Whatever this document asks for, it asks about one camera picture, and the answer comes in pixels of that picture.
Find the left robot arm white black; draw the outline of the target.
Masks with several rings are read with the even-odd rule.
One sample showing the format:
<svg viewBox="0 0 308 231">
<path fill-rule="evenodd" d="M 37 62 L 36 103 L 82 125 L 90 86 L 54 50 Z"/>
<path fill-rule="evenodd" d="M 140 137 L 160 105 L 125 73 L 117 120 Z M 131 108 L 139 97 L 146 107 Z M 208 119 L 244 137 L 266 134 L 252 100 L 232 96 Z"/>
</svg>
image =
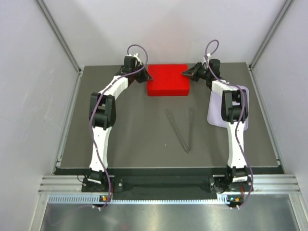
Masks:
<svg viewBox="0 0 308 231">
<path fill-rule="evenodd" d="M 111 192 L 111 179 L 107 172 L 108 142 L 111 130 L 116 122 L 116 99 L 134 81 L 143 83 L 152 77 L 138 54 L 128 54 L 124 64 L 116 72 L 111 82 L 101 91 L 90 96 L 89 127 L 93 142 L 90 169 L 94 172 L 92 185 L 99 191 Z"/>
</svg>

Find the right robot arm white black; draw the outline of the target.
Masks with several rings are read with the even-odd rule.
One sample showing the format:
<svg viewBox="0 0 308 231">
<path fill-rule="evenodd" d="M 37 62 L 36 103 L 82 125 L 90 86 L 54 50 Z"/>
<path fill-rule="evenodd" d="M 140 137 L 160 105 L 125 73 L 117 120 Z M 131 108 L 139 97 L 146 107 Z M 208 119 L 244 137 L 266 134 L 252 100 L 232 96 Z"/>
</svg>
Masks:
<svg viewBox="0 0 308 231">
<path fill-rule="evenodd" d="M 224 179 L 224 189 L 235 191 L 249 181 L 249 164 L 244 154 L 244 127 L 248 118 L 246 90 L 220 76 L 220 60 L 198 62 L 182 72 L 192 81 L 205 80 L 206 86 L 221 97 L 220 117 L 226 122 L 229 157 Z"/>
</svg>

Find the red box lid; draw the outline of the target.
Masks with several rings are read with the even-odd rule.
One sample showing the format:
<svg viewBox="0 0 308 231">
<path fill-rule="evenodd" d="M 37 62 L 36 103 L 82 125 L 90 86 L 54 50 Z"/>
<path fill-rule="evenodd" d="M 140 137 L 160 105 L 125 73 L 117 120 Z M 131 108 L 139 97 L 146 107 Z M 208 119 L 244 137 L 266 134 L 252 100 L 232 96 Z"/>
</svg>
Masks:
<svg viewBox="0 0 308 231">
<path fill-rule="evenodd" d="M 151 64 L 148 73 L 153 80 L 147 82 L 147 90 L 189 89 L 189 79 L 181 73 L 186 71 L 186 64 Z"/>
</svg>

